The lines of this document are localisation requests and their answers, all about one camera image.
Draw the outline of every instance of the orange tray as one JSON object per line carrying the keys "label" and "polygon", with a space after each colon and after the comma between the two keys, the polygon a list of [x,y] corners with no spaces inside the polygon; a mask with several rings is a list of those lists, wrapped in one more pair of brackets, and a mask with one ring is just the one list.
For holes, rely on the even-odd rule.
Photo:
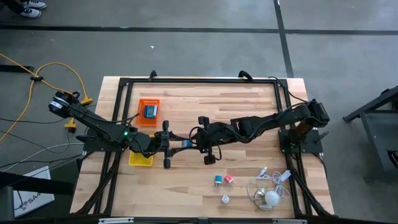
{"label": "orange tray", "polygon": [[[156,127],[157,117],[159,116],[159,105],[160,105],[160,100],[140,99],[137,110],[137,113],[139,113],[140,115],[136,119],[136,125],[146,126],[146,127]],[[144,116],[145,106],[157,106],[157,114],[155,118],[145,118]]]}

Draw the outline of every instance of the wooden table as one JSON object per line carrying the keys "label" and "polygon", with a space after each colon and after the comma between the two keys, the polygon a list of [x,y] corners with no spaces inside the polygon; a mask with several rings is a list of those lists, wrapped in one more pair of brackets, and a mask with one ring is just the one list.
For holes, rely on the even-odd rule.
{"label": "wooden table", "polygon": [[[104,77],[99,93],[96,113],[109,120],[113,113],[119,78]],[[290,78],[288,84],[289,90],[295,96],[307,98],[303,79]],[[121,108],[124,106],[125,95],[126,91],[123,93]],[[283,94],[281,96],[282,102],[285,102]],[[267,116],[277,112],[274,88],[266,84],[135,83],[129,116],[137,112],[140,98],[160,100],[158,127],[139,127],[139,131],[147,134],[161,130],[165,119],[170,121],[170,131],[187,136],[189,130],[198,126],[199,116],[209,117],[210,122],[228,123],[231,118]],[[298,103],[294,98],[291,100],[292,104]],[[180,142],[174,142],[172,146],[179,147]],[[223,159],[210,166],[204,165],[204,154],[196,150],[181,152],[172,158],[172,168],[169,170],[163,169],[162,153],[155,155],[152,167],[134,167],[128,165],[129,151],[124,152],[119,167],[112,216],[294,217],[291,198],[282,198],[280,205],[272,211],[262,211],[250,201],[246,190],[249,181],[264,166],[268,167],[269,175],[275,170],[281,173],[286,170],[277,129],[266,131],[249,144],[229,144],[222,146],[221,150]],[[98,186],[103,157],[103,152],[95,152],[84,160],[71,212],[81,208]],[[304,154],[302,157],[308,187],[324,208],[333,213],[321,162],[312,154]],[[234,187],[227,184],[214,187],[215,175],[227,174],[234,177]],[[266,180],[261,185],[268,189],[274,188]],[[289,181],[285,181],[283,186],[290,191]],[[300,207],[305,212],[302,192],[298,186],[297,193]],[[104,191],[103,207],[107,195],[108,188]],[[223,195],[230,197],[227,205],[221,202]]]}

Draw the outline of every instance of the shoe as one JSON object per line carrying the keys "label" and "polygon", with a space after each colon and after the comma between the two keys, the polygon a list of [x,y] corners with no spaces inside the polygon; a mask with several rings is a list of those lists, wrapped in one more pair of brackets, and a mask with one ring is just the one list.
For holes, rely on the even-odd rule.
{"label": "shoe", "polygon": [[33,1],[33,0],[28,0],[26,2],[21,2],[21,4],[25,7],[29,7],[31,9],[44,9],[47,7],[47,4],[44,2],[39,2],[39,1]]}
{"label": "shoe", "polygon": [[42,12],[40,12],[37,9],[31,9],[28,7],[25,7],[24,11],[20,13],[21,16],[29,17],[29,18],[39,18],[42,15]]}

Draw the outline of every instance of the cable tie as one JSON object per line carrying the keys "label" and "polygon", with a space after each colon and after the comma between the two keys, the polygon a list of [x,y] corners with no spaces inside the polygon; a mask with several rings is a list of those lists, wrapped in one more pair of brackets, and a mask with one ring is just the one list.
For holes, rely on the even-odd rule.
{"label": "cable tie", "polygon": [[39,76],[39,77],[30,77],[30,80],[35,81],[35,82],[41,82],[44,79],[44,77]]}

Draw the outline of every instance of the concrete floor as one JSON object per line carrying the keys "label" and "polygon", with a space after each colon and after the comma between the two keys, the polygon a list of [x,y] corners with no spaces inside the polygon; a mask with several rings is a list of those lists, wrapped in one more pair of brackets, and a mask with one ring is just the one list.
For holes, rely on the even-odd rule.
{"label": "concrete floor", "polygon": [[[286,29],[396,30],[394,0],[280,0]],[[28,20],[0,12],[0,22],[80,26],[277,28],[272,0],[71,0],[49,1],[40,19]],[[346,218],[396,222],[398,186],[366,185],[362,177],[376,158],[360,121],[341,119],[386,88],[398,84],[398,36],[288,35],[295,77],[304,78],[308,95],[323,102],[331,122],[323,140],[328,183],[336,214]],[[38,67],[63,62],[80,73],[88,94],[96,100],[105,75],[225,76],[246,70],[254,77],[286,77],[278,34],[205,34],[155,32],[0,31],[0,53],[24,65]],[[47,81],[80,91],[78,80],[62,67],[42,72]],[[0,117],[15,119],[23,110],[29,76],[2,73]],[[37,84],[24,120],[56,121],[47,105],[55,92]],[[5,131],[10,123],[0,121]],[[12,133],[44,146],[67,142],[57,124],[18,124]],[[84,127],[78,128],[82,133]],[[0,165],[19,161],[40,150],[8,136],[0,143]],[[43,152],[38,160],[69,157],[81,152]],[[40,164],[21,164],[23,174]]]}

